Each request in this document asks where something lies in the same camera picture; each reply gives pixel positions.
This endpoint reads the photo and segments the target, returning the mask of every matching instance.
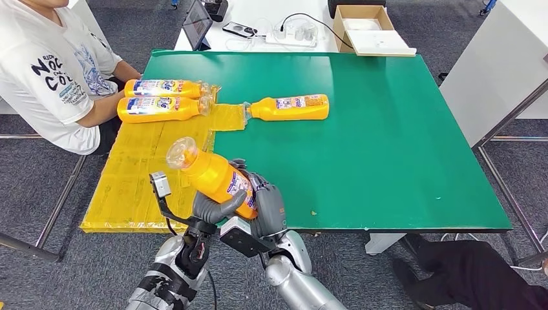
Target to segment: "orange plastic bottle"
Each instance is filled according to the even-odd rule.
[[[251,182],[224,157],[204,152],[198,149],[193,138],[184,137],[171,145],[166,160],[170,168],[180,169],[187,175],[194,188],[218,203],[245,189],[248,196],[236,213],[249,220],[257,216]]]
[[[123,89],[126,97],[183,96],[197,99],[210,94],[209,84],[182,79],[130,79]]]
[[[208,115],[214,99],[203,96],[198,100],[185,97],[122,98],[118,116],[125,123],[187,120],[195,115]]]
[[[264,121],[296,119],[326,119],[329,99],[326,95],[307,95],[288,98],[264,98],[256,103],[244,103],[246,120],[260,118]]]

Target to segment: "shoe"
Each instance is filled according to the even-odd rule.
[[[416,260],[419,260],[417,255],[419,248],[428,243],[420,234],[406,234],[399,242]]]
[[[399,280],[399,283],[403,286],[403,289],[406,291],[406,288],[410,287],[411,285],[416,284],[419,281],[419,278],[413,271],[413,268],[409,266],[406,262],[403,260],[396,258],[392,262],[392,269],[394,270],[394,274],[396,278]],[[432,307],[431,305],[427,305],[424,302],[421,302],[419,300],[411,299],[413,304],[420,310],[435,310],[435,307]]]

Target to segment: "phone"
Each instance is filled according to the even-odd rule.
[[[253,37],[255,34],[257,34],[257,29],[240,25],[233,21],[224,25],[222,30],[226,32],[230,32],[231,34],[235,34],[236,36],[244,37],[244,38]]]

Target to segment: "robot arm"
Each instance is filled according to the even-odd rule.
[[[262,176],[244,170],[236,162],[255,191],[258,217],[250,222],[232,217],[220,230],[220,239],[238,252],[253,257],[266,255],[266,279],[276,287],[290,309],[346,309],[320,281],[311,275],[310,256],[300,235],[287,230],[284,204],[276,186]],[[158,251],[153,265],[133,292],[126,310],[182,310],[189,307],[207,274],[209,247],[207,239],[215,233],[213,222],[224,219],[242,204],[238,193],[225,203],[216,203],[198,193],[193,214],[188,219],[173,215],[167,208],[167,177],[151,174],[151,183],[162,214],[189,226],[184,236],[173,236]]]

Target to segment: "table top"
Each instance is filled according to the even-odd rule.
[[[500,4],[506,6],[513,16],[548,47],[548,27],[546,27],[548,2],[546,0],[501,0],[497,5]]]
[[[144,78],[219,84],[219,103],[328,95],[324,121],[216,134],[216,153],[280,188],[291,228],[511,229],[420,56],[155,52]]]
[[[337,44],[333,34],[323,25],[304,16],[291,19],[305,19],[318,26],[318,44],[314,48],[298,46],[278,46],[266,44],[264,41],[254,41],[249,45],[244,38],[222,30],[222,27],[233,21],[258,30],[259,35],[265,35],[281,21],[293,13],[307,13],[314,18],[333,26],[326,0],[229,0],[225,18],[220,23],[213,23],[205,38],[212,51],[243,51],[246,52],[337,52]],[[174,50],[192,50],[183,30]]]

